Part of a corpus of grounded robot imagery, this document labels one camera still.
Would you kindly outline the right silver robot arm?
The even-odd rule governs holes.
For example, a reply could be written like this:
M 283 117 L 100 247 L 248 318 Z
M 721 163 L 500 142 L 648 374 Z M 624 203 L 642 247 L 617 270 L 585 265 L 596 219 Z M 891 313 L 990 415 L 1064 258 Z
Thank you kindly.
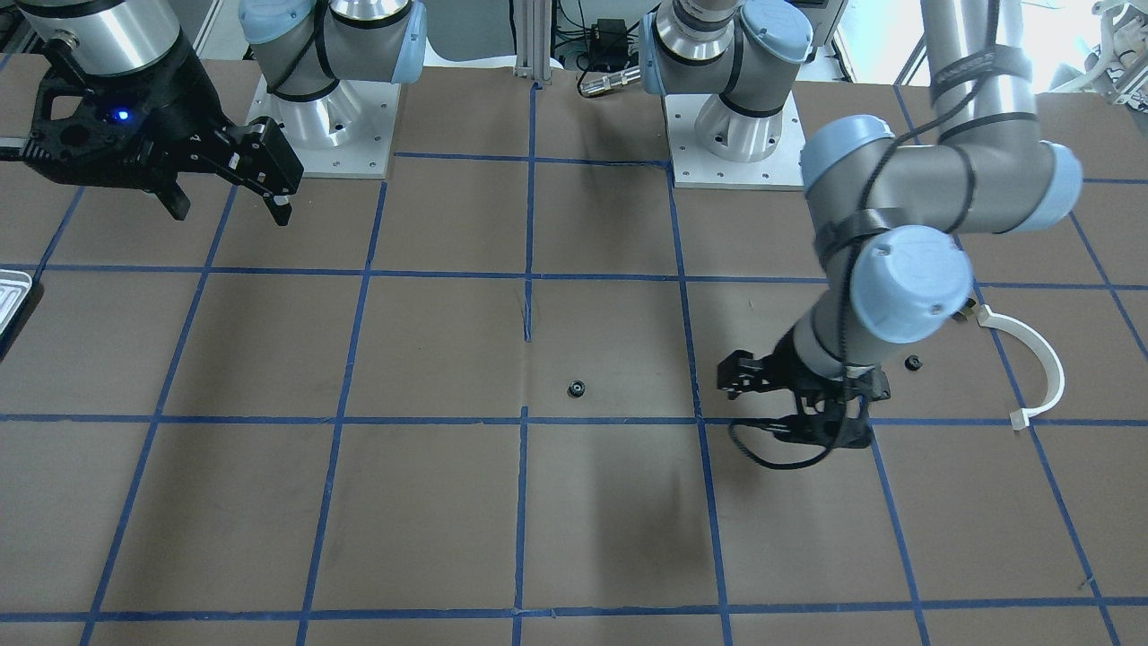
M 290 221 L 303 164 L 276 120 L 230 119 L 165 1 L 20 1 L 49 62 L 25 137 L 3 161 L 70 187 L 139 189 L 181 221 L 181 173 L 212 173 Z

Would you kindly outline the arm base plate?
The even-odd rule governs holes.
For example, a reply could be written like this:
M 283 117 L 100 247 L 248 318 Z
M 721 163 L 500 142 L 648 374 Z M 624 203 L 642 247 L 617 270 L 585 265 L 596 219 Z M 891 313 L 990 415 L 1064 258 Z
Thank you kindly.
M 734 112 L 716 94 L 669 95 L 664 108 L 677 187 L 804 189 L 806 137 L 793 94 L 766 118 Z
M 259 78 L 248 118 L 270 116 L 284 127 L 307 179 L 385 179 L 391 159 L 402 84 L 340 81 L 327 98 L 274 98 Z

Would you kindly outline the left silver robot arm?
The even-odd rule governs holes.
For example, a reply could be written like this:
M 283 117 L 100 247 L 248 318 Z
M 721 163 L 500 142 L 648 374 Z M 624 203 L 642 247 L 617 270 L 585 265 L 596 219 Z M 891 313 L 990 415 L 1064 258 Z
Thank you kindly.
M 934 119 L 895 135 L 872 115 L 846 116 L 800 156 L 814 252 L 828 289 L 771 355 L 732 352 L 718 388 L 788 391 L 788 417 L 737 428 L 820 449 L 864 449 L 868 408 L 889 397 L 881 365 L 934 334 L 974 290 L 960 234 L 1048 229 L 1083 192 L 1083 164 L 1044 139 L 1017 1 L 924 1 Z

